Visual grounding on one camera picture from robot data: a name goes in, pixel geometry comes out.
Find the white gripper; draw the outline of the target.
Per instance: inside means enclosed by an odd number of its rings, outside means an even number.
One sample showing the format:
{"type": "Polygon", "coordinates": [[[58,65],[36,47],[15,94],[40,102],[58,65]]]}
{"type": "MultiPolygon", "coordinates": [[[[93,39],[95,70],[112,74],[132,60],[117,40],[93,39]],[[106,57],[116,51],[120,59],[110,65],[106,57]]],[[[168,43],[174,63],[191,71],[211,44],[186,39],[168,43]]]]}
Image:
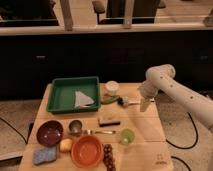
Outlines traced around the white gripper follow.
{"type": "Polygon", "coordinates": [[[159,89],[155,87],[150,81],[146,80],[141,83],[139,86],[140,94],[144,97],[140,100],[140,111],[145,112],[151,101],[149,99],[154,98],[157,94],[159,89]]]}

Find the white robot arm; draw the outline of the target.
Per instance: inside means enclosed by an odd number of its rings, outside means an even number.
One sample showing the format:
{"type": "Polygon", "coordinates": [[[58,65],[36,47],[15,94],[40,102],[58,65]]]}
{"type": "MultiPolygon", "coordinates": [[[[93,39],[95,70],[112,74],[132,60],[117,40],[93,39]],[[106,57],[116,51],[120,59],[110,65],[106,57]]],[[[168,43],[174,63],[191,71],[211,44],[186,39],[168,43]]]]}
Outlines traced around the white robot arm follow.
{"type": "Polygon", "coordinates": [[[139,87],[141,96],[152,99],[162,90],[213,134],[213,100],[176,82],[175,74],[176,70],[171,64],[150,67],[145,73],[146,80],[139,87]]]}

